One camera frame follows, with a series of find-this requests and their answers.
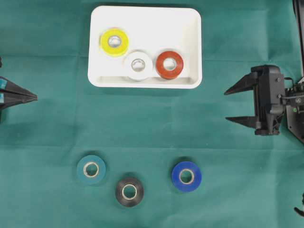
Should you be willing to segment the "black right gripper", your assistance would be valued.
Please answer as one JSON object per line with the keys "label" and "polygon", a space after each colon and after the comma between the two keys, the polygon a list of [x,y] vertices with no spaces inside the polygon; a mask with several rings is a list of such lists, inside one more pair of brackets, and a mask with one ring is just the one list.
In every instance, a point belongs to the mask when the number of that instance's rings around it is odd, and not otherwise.
{"label": "black right gripper", "polygon": [[256,135],[280,134],[279,128],[285,114],[285,104],[282,101],[285,96],[285,83],[280,68],[274,65],[254,66],[251,73],[243,76],[224,95],[253,90],[254,87],[257,117],[239,116],[225,119],[255,129]]}

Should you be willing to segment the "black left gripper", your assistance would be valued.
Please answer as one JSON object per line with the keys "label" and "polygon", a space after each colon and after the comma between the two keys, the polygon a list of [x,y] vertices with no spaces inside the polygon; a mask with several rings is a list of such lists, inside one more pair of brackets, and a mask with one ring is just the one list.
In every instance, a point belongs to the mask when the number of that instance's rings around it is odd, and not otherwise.
{"label": "black left gripper", "polygon": [[0,77],[0,117],[5,108],[36,101],[38,96],[17,84]]}

